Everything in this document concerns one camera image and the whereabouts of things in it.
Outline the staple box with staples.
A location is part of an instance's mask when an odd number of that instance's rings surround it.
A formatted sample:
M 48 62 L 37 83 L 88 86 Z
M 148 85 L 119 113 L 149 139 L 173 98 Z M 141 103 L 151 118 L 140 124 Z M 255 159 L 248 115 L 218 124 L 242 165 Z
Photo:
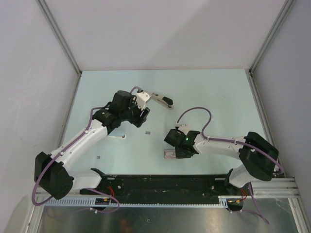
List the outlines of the staple box with staples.
M 164 158 L 175 159 L 176 158 L 175 150 L 164 150 Z

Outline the beige black stapler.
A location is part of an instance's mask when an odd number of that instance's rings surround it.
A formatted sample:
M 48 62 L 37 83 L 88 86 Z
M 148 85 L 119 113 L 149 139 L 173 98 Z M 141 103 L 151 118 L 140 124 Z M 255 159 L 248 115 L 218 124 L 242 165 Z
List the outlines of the beige black stapler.
M 152 100 L 154 100 L 155 102 L 159 103 L 160 105 L 164 106 L 169 110 L 173 109 L 173 100 L 166 96 L 160 95 L 158 93 L 153 93 Z

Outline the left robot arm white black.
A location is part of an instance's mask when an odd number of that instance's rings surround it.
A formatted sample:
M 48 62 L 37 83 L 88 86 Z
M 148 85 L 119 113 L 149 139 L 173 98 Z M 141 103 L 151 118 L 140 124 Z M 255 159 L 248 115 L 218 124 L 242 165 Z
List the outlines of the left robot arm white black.
M 74 138 L 49 154 L 41 152 L 36 156 L 32 194 L 36 194 L 38 187 L 56 200 L 72 190 L 91 188 L 97 194 L 104 193 L 107 181 L 102 179 L 102 172 L 91 169 L 86 173 L 74 173 L 72 166 L 88 149 L 123 122 L 139 128 L 150 112 L 146 104 L 151 97 L 143 90 L 136 94 L 119 90 L 104 107 L 92 108 L 88 124 Z

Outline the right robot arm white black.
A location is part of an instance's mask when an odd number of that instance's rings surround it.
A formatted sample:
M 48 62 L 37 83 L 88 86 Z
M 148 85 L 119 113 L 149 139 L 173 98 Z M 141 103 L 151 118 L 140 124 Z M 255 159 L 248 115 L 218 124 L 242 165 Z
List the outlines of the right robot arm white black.
M 199 131 L 176 127 L 168 132 L 164 141 L 174 147 L 177 159 L 212 153 L 241 161 L 239 167 L 228 172 L 224 182 L 224 189 L 230 195 L 237 194 L 249 182 L 269 182 L 279 154 L 272 144 L 256 132 L 227 139 L 203 136 Z

